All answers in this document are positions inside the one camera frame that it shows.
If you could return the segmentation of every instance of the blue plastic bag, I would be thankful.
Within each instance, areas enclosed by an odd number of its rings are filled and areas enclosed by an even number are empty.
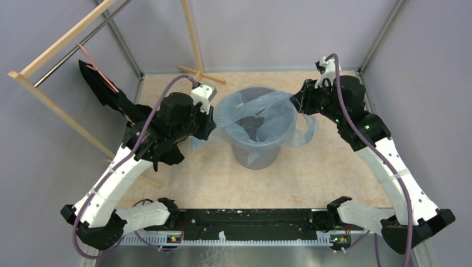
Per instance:
[[[307,131],[296,129],[297,112],[290,102],[290,94],[274,91],[247,101],[236,92],[222,99],[213,111],[217,127],[208,141],[222,140],[233,146],[251,148],[248,164],[259,157],[258,150],[274,147],[297,147],[309,143],[317,130],[314,116],[303,115]],[[205,141],[191,138],[190,145],[197,150]]]

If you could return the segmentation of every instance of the metal rod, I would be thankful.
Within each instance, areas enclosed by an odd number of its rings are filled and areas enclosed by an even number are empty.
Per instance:
[[[108,23],[108,21],[110,21],[114,16],[116,16],[116,14],[118,14],[123,8],[125,8],[129,2],[131,2],[131,0],[126,0],[123,4],[121,4],[119,8],[113,11],[113,13],[111,13],[104,21],[102,21],[100,25],[98,25],[91,33],[89,33],[82,41],[80,41],[80,44],[84,45],[86,42],[88,42],[97,32],[99,32],[101,28],[103,28]],[[56,72],[64,63],[66,63],[66,61],[69,58],[71,58],[77,51],[78,51],[78,46],[75,46],[72,50],[70,50],[69,53],[67,53],[67,55],[65,55],[61,60],[59,60],[59,62],[57,62],[56,65],[54,65],[54,67],[52,67],[41,79],[39,79],[35,83],[35,87],[38,88],[45,80],[47,80],[54,72]]]
[[[398,15],[400,14],[400,11],[402,8],[405,6],[405,4],[408,2],[408,0],[398,0],[397,3],[394,6],[394,9],[389,15],[389,18],[385,22],[385,24],[382,27],[382,30],[378,34],[377,38],[375,39],[375,42],[373,43],[372,47],[370,48],[369,52],[367,53],[367,56],[365,57],[364,61],[362,62],[362,66],[359,68],[360,74],[364,74],[366,69],[368,68],[372,58],[376,54],[380,44],[382,41],[385,39],[387,36],[387,33],[390,31],[393,23],[397,19]]]
[[[94,2],[99,5],[101,2],[103,2],[103,0],[94,0]],[[103,17],[106,19],[107,17],[110,16],[110,11],[107,9],[103,12]],[[134,73],[138,76],[138,77],[141,77],[142,76],[142,71],[141,69],[139,68],[138,64],[137,64],[137,61],[136,59],[134,58],[134,56],[132,55],[131,53],[131,49],[129,48],[129,46],[126,44],[126,41],[125,39],[123,38],[123,35],[121,34],[120,32],[120,29],[118,28],[118,26],[116,25],[115,21],[112,19],[108,22],[108,27],[110,28],[111,30],[111,35],[113,35],[113,38],[115,39],[115,41],[118,43],[118,46],[120,47],[121,49],[121,52],[123,53],[123,55],[125,56],[126,60],[128,61],[128,64],[131,66],[131,68],[133,69]]]
[[[367,86],[367,83],[366,83],[366,80],[365,80],[365,73],[361,74],[361,72],[359,70],[357,70],[356,71],[356,76],[359,79],[359,81],[361,82],[361,84],[364,85],[364,87],[366,88],[366,96],[364,98],[364,101],[367,105],[366,109],[368,111],[374,113],[374,114],[377,114],[377,111],[375,109],[375,105],[373,104],[371,92],[370,92],[369,87]]]

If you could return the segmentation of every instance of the black cloth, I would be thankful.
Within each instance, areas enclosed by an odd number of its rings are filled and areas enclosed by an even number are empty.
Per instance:
[[[147,119],[152,111],[151,107],[140,104],[135,105],[126,97],[126,94],[123,93],[122,90],[120,90],[113,82],[110,81],[118,89],[118,93],[112,91],[112,89],[108,87],[103,77],[97,71],[87,67],[92,66],[91,64],[79,60],[78,65],[82,77],[85,79],[88,86],[90,89],[92,89],[92,92],[94,92],[95,96],[99,99],[102,105],[107,105],[118,111],[132,124],[145,121]]]

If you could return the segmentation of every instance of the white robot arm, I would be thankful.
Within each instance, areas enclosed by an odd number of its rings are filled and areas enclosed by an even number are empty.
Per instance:
[[[409,212],[404,191],[398,178],[402,178],[411,198],[413,238],[412,248],[451,224],[455,217],[449,209],[439,209],[419,187],[398,154],[395,143],[384,122],[365,110],[365,88],[352,76],[341,76],[342,96],[345,99],[349,117],[362,135],[374,145],[398,171],[394,175],[374,151],[366,146],[346,122],[337,99],[336,65],[334,60],[322,58],[317,62],[322,76],[319,80],[305,80],[302,89],[291,97],[291,102],[300,113],[307,115],[320,113],[337,124],[338,133],[367,163],[378,182],[392,202],[391,209],[378,209],[362,204],[350,197],[340,197],[328,204],[330,225],[353,224],[377,233],[385,239],[392,249],[403,254],[406,249]],[[116,157],[94,187],[74,205],[66,205],[61,214],[70,224],[77,222],[77,236],[88,245],[99,250],[113,246],[127,233],[149,226],[163,226],[174,229],[177,222],[178,207],[169,199],[159,199],[152,204],[133,207],[127,210],[115,209],[117,203],[139,175],[151,165],[157,171],[157,162],[178,164],[183,160],[177,142],[193,135],[207,139],[215,125],[213,107],[209,104],[216,89],[211,85],[199,85],[191,95],[172,93],[164,98],[161,109],[153,120],[153,127],[136,153],[116,170],[117,162],[131,152],[140,136],[142,124],[137,123],[120,146]],[[95,190],[108,175],[106,182]],[[79,211],[91,194],[94,194],[82,216]]]
[[[354,152],[372,170],[394,207],[394,211],[378,209],[350,197],[341,197],[328,204],[328,212],[333,217],[334,225],[353,224],[370,230],[383,236],[396,252],[404,254],[409,212],[399,178],[405,184],[411,199],[412,248],[451,224],[455,220],[454,214],[449,209],[439,209],[426,196],[402,161],[384,122],[377,115],[365,110],[365,87],[352,76],[340,76],[337,81],[335,59],[326,59],[323,57],[316,63],[321,78],[305,80],[302,89],[291,97],[291,101],[299,113],[320,113],[337,124],[341,138],[351,145]],[[337,82],[340,82],[342,97],[338,97]],[[341,99],[344,102],[343,107],[340,104]],[[359,133],[355,133],[353,127],[357,128]],[[386,157],[398,174],[394,175],[388,165],[358,134]]]
[[[61,210],[62,216],[72,225],[80,210],[83,210],[78,218],[77,236],[85,244],[105,250],[130,232],[149,226],[173,227],[176,223],[176,216],[173,215],[177,214],[178,207],[169,199],[158,199],[151,204],[130,209],[116,209],[116,205],[139,175],[150,166],[154,166],[157,171],[159,161],[173,165],[184,159],[176,146],[178,142],[188,136],[204,140],[208,138],[215,127],[210,101],[216,93],[216,88],[207,84],[193,88],[190,96],[171,93],[163,99],[146,133],[140,132],[144,122],[130,129],[115,158],[92,189],[80,201],[66,205]],[[142,143],[129,157],[131,148],[141,134],[145,134]],[[129,159],[116,168],[118,162],[127,157]],[[91,195],[93,198],[83,208]]]

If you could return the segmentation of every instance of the wooden rod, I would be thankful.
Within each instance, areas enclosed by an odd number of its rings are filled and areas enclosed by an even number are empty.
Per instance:
[[[221,84],[225,84],[225,83],[226,83],[226,80],[225,80],[225,79],[218,78],[217,76],[213,76],[213,75],[210,75],[210,74],[207,74],[207,73],[202,73],[201,76],[202,76],[203,78],[212,80],[212,81],[214,81],[214,82],[219,82],[219,83],[221,83]]]
[[[194,70],[192,68],[189,68],[189,67],[185,67],[185,66],[182,66],[182,65],[179,65],[179,69],[183,72],[186,72],[186,73],[190,73],[190,74],[193,74],[193,75],[196,75],[198,73],[197,70]],[[222,79],[222,78],[219,78],[219,77],[216,77],[216,76],[213,76],[213,75],[210,75],[210,74],[207,74],[207,73],[202,73],[201,76],[203,78],[207,78],[209,80],[212,80],[212,81],[215,81],[215,82],[219,82],[219,83],[222,83],[222,84],[225,84],[226,83],[226,80],[225,79]]]
[[[88,15],[86,15],[79,23],[73,26],[66,34],[64,34],[53,45],[46,49],[39,57],[24,68],[20,74],[28,79],[36,73],[44,64],[54,57],[60,50],[74,40],[88,25],[98,18],[107,8],[109,8],[116,0],[104,0]]]
[[[105,155],[110,158],[114,158],[115,154],[106,148],[100,141],[95,139],[87,130],[85,130],[80,124],[78,124],[71,116],[69,116],[64,110],[62,110],[56,103],[54,103],[49,97],[42,93],[38,88],[36,88],[29,80],[27,80],[23,75],[18,72],[11,71],[8,74],[10,77],[15,79],[20,85],[22,85],[26,90],[32,93],[38,100],[40,100],[44,105],[46,105],[52,112],[57,116],[63,119],[67,124],[69,124],[74,130],[79,132],[85,139],[89,140],[94,146],[101,150]]]
[[[181,70],[183,72],[186,72],[186,73],[193,74],[193,75],[195,75],[198,72],[197,70],[194,70],[192,68],[185,67],[185,66],[182,66],[182,65],[179,65],[179,70]]]
[[[195,26],[191,15],[190,4],[188,0],[181,0],[181,2],[182,8],[184,10],[185,21],[187,23],[187,29],[189,31],[190,42],[193,48],[193,53],[195,55],[196,66],[198,70],[203,73],[203,64],[201,62],[200,49],[198,47],[198,40],[195,33]]]

